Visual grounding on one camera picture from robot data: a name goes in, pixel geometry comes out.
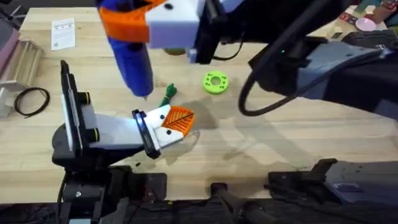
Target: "green gear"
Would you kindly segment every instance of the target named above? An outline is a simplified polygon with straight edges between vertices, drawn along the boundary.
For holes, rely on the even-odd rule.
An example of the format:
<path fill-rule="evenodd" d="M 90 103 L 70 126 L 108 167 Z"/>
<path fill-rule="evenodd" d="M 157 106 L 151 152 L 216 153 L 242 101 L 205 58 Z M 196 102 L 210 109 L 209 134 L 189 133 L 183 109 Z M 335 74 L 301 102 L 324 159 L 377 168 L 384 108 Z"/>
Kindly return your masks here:
<path fill-rule="evenodd" d="M 204 89 L 210 94 L 222 94 L 228 88 L 228 77 L 220 71 L 212 71 L 203 77 L 202 81 Z"/>

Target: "wire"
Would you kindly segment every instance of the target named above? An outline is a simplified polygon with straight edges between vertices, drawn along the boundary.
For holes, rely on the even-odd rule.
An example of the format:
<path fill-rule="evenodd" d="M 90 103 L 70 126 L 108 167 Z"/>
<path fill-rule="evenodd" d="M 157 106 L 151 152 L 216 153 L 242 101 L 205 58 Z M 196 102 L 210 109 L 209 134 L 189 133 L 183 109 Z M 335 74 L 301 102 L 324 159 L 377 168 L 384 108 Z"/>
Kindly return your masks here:
<path fill-rule="evenodd" d="M 273 111 L 273 110 L 275 110 L 277 108 L 280 108 L 281 106 L 283 106 L 283 105 L 287 104 L 288 102 L 296 99 L 297 97 L 302 96 L 307 91 L 309 91 L 313 87 L 317 86 L 319 83 L 321 83 L 321 82 L 325 81 L 326 79 L 328 79 L 330 77 L 330 75 L 334 74 L 338 70 L 341 70 L 343 68 L 347 68 L 348 65 L 351 64 L 352 62 L 357 61 L 357 60 L 361 60 L 362 58 L 366 58 L 366 57 L 378 56 L 379 54 L 380 54 L 379 51 L 374 51 L 374 52 L 370 52 L 370 53 L 367 53 L 367 54 L 364 54 L 364 55 L 357 56 L 357 57 L 352 58 L 350 60 L 347 60 L 344 63 L 342 63 L 339 67 L 336 67 L 336 68 L 333 68 L 333 69 L 327 71 L 323 75 L 321 75 L 318 78 L 314 79 L 309 84 L 299 88 L 292 95 L 286 96 L 285 98 L 277 101 L 276 103 L 273 103 L 273 104 L 271 104 L 269 106 L 266 106 L 266 107 L 264 107 L 262 109 L 255 110 L 255 111 L 247 110 L 246 109 L 246 105 L 245 105 L 246 104 L 246 100 L 248 98 L 248 95 L 250 93 L 250 90 L 253 87 L 254 82 L 256 81 L 255 78 L 254 78 L 253 73 L 251 73 L 249 75 L 248 79 L 246 80 L 246 83 L 242 87 L 241 94 L 239 96 L 239 101 L 238 101 L 238 108 L 239 108 L 240 112 L 242 112 L 242 114 L 244 114 L 246 116 L 259 116 L 259 115 L 268 113 L 268 112 Z"/>
<path fill-rule="evenodd" d="M 241 41 L 241 43 L 239 44 L 239 48 L 238 48 L 238 51 L 234 54 L 234 55 L 232 55 L 232 56 L 230 56 L 230 57 L 219 57 L 219 56 L 213 56 L 213 59 L 214 60 L 220 60 L 220 61 L 227 61 L 227 60 L 231 60 L 231 59 L 234 59 L 236 56 L 238 56 L 238 54 L 240 53 L 240 51 L 241 51 L 241 49 L 242 49 L 242 46 L 243 46 L 243 40 Z"/>
<path fill-rule="evenodd" d="M 21 109 L 19 108 L 19 105 L 20 105 L 20 103 L 22 101 L 22 98 L 26 94 L 28 94 L 28 93 L 30 93 L 32 91 L 40 91 L 40 93 L 44 96 L 45 101 L 44 101 L 43 105 L 39 109 L 37 109 L 37 110 L 35 110 L 35 111 L 31 112 L 31 113 L 23 113 L 21 111 Z M 32 88 L 28 88 L 28 89 L 22 91 L 20 94 L 18 94 L 17 98 L 14 101 L 14 109 L 15 109 L 15 111 L 17 113 L 25 116 L 25 118 L 30 118 L 31 116 L 34 116 L 34 115 L 37 115 L 37 114 L 41 113 L 49 105 L 49 103 L 50 103 L 50 93 L 46 89 L 43 89 L 43 88 L 40 88 L 40 87 L 32 87 Z"/>
<path fill-rule="evenodd" d="M 67 179 L 68 179 L 68 171 L 65 171 L 65 174 L 63 175 L 63 178 L 61 181 L 60 190 L 58 191 L 57 207 L 55 209 L 55 223 L 56 224 L 60 223 L 61 200 L 62 200 L 63 189 L 65 188 Z"/>
<path fill-rule="evenodd" d="M 288 200 L 288 199 L 285 199 L 285 198 L 272 198 L 272 199 L 278 200 L 278 201 L 281 201 L 281 202 L 284 202 L 284 203 L 289 203 L 289 204 L 292 204 L 292 205 L 296 205 L 296 206 L 298 206 L 300 208 L 306 208 L 306 209 L 311 210 L 313 212 L 322 213 L 322 214 L 329 215 L 329 216 L 332 216 L 332 217 L 342 218 L 342 219 L 345 219 L 345 220 L 348 220 L 348 221 L 353 221 L 353 222 L 362 223 L 362 224 L 374 224 L 374 223 L 371 223 L 371 222 L 368 222 L 368 221 L 365 221 L 365 220 L 360 220 L 360 219 L 357 219 L 357 218 L 349 217 L 349 216 L 346 216 L 346 215 L 343 215 L 343 214 L 340 214 L 340 213 L 328 212 L 328 211 L 325 211 L 325 210 L 317 209 L 317 208 L 315 208 L 315 207 L 313 207 L 311 205 L 303 205 L 301 203 L 294 202 L 292 200 Z"/>
<path fill-rule="evenodd" d="M 295 37 L 298 35 L 298 32 L 310 22 L 314 16 L 319 12 L 319 9 L 324 8 L 330 1 L 314 1 L 307 7 L 307 9 L 279 36 L 279 38 L 272 44 L 267 45 L 265 54 L 258 59 L 257 64 L 261 66 L 254 67 L 253 71 L 248 76 L 245 84 L 242 87 L 241 93 L 239 95 L 238 108 L 243 115 L 246 116 L 259 116 L 264 113 L 268 113 L 280 106 L 285 105 L 286 103 L 294 100 L 296 97 L 300 96 L 302 93 L 305 93 L 318 83 L 322 82 L 327 78 L 326 74 L 318 77 L 316 80 L 309 83 L 307 86 L 299 89 L 296 93 L 291 96 L 287 96 L 283 100 L 280 100 L 270 106 L 266 106 L 259 110 L 249 111 L 246 109 L 246 100 L 248 95 L 256 82 L 257 76 L 260 75 L 261 71 L 264 71 L 269 67 L 271 62 L 277 58 L 280 54 L 281 50 L 284 50 L 286 45 L 290 43 Z"/>

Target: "blue cylinder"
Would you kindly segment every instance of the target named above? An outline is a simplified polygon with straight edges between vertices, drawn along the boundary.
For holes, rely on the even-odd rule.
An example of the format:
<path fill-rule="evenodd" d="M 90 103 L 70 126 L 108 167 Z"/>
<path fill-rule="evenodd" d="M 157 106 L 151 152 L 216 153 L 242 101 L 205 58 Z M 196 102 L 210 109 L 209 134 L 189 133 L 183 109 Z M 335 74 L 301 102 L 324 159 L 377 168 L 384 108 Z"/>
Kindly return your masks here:
<path fill-rule="evenodd" d="M 110 37 L 108 40 L 127 87 L 136 96 L 150 95 L 154 89 L 154 82 L 146 45 Z"/>

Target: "wooden table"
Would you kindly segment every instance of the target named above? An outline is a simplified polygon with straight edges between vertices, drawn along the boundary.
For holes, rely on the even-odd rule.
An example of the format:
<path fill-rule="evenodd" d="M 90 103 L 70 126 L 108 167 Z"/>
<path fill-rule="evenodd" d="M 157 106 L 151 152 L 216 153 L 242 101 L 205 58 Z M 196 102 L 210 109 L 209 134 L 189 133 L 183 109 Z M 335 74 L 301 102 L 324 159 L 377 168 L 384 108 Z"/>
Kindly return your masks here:
<path fill-rule="evenodd" d="M 75 18 L 76 47 L 52 52 L 51 20 L 69 17 Z M 151 50 L 155 89 L 145 102 L 124 85 L 95 8 L 30 9 L 21 34 L 22 39 L 32 39 L 44 49 L 34 86 L 48 89 L 51 102 L 37 116 L 24 119 L 14 112 L 0 120 L 0 203 L 56 201 L 63 169 L 51 162 L 51 139 L 63 123 L 61 59 L 70 64 L 78 89 L 91 93 L 97 113 L 130 117 L 136 108 L 152 110 L 159 105 L 165 87 L 175 83 L 178 95 L 172 104 L 195 112 L 191 133 L 162 151 L 157 160 L 140 153 L 118 163 L 131 165 L 136 172 L 165 172 L 168 199 L 206 198 L 212 182 L 226 182 L 242 197 L 269 197 L 262 189 L 268 172 L 308 170 L 321 158 L 398 161 L 396 123 L 375 114 L 297 99 L 264 116 L 242 116 L 237 105 L 250 72 L 247 62 L 264 45 L 245 44 L 236 59 L 202 66 L 188 64 L 185 56 Z M 237 48 L 221 46 L 216 54 L 231 55 Z M 229 76 L 229 89 L 222 95 L 209 95 L 201 87 L 202 76 L 212 70 Z M 280 98 L 255 87 L 248 106 L 260 107 Z M 26 98 L 23 110 L 35 109 L 42 100 L 40 94 Z M 379 174 L 383 170 L 368 170 L 364 176 Z"/>

